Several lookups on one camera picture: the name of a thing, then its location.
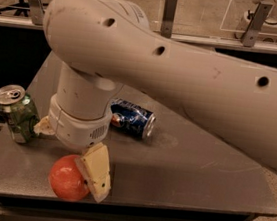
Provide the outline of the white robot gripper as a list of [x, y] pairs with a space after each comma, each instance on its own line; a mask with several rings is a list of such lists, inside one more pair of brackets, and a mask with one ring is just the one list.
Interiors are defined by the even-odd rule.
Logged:
[[51, 97], [48, 115], [35, 124], [33, 131], [47, 136], [55, 134], [71, 150], [80, 151], [87, 147], [75, 162], [94, 200], [101, 203], [111, 190], [108, 147], [100, 142], [108, 133], [111, 110], [106, 108], [105, 116], [98, 120], [81, 120], [60, 108], [56, 97]]

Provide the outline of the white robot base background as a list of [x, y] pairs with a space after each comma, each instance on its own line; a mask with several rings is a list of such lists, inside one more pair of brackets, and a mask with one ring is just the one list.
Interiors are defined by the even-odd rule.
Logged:
[[[254, 4], [259, 4], [265, 0], [252, 0]], [[259, 41], [274, 42], [277, 43], [277, 0], [271, 0], [273, 2], [272, 8], [263, 22], [260, 34], [258, 36]], [[253, 18], [254, 12], [250, 10], [244, 12], [238, 26], [236, 27], [235, 38], [241, 39], [243, 33], [247, 30], [249, 22]]]

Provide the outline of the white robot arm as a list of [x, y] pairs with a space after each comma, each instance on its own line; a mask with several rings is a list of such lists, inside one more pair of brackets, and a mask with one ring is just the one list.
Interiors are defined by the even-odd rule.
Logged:
[[77, 166], [95, 201], [111, 189], [109, 154], [88, 135], [109, 125], [122, 84], [277, 174], [277, 69], [161, 37], [123, 0], [52, 0], [42, 24], [63, 65], [37, 128], [82, 151]]

